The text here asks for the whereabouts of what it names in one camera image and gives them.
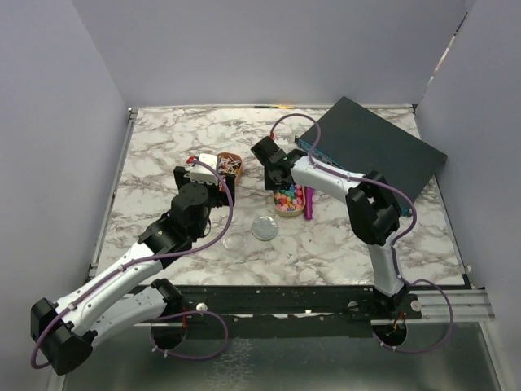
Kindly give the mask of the orange lollipop tray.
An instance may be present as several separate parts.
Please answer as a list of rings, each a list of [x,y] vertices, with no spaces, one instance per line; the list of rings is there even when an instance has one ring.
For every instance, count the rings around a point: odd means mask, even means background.
[[[239,182],[243,171],[243,159],[231,152],[219,152],[217,154],[219,165],[218,173],[225,178],[227,174],[234,176],[234,181]]]

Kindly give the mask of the clear round jar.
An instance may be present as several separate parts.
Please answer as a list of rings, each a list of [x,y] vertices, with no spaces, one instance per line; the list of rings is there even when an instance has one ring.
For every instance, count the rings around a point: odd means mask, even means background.
[[[246,236],[243,233],[232,233],[222,239],[224,248],[229,251],[238,251],[246,244]]]

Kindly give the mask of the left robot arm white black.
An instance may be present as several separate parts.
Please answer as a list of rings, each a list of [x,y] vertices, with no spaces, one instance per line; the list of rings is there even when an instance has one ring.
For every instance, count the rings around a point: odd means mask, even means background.
[[[42,298],[32,306],[32,368],[52,367],[66,375],[129,327],[188,316],[182,294],[167,279],[155,279],[140,293],[126,295],[180,257],[213,245],[195,243],[205,237],[212,209],[234,207],[235,176],[220,175],[217,165],[196,160],[191,170],[175,168],[174,177],[178,193],[169,210],[118,261],[74,292],[56,301]]]

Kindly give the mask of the beige star candy tray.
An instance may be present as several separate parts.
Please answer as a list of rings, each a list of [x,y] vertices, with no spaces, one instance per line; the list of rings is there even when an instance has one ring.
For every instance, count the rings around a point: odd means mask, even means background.
[[[304,187],[290,185],[287,189],[272,191],[274,212],[281,217],[296,217],[304,212],[306,196]]]

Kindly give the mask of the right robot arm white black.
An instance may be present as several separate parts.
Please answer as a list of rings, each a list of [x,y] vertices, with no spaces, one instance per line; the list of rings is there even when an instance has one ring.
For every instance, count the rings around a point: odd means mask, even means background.
[[[264,167],[265,189],[287,190],[301,185],[320,191],[347,206],[351,230],[367,245],[374,271],[375,312],[391,319],[403,309],[406,282],[396,254],[401,207],[384,176],[348,172],[314,160],[299,149],[286,153],[266,136],[251,151]]]

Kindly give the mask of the purple plastic scoop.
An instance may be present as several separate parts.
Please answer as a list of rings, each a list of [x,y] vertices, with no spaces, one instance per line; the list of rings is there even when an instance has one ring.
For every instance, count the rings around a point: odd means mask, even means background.
[[[312,187],[304,188],[304,195],[305,195],[304,218],[307,221],[311,221],[313,219],[313,193],[314,193],[314,189]]]

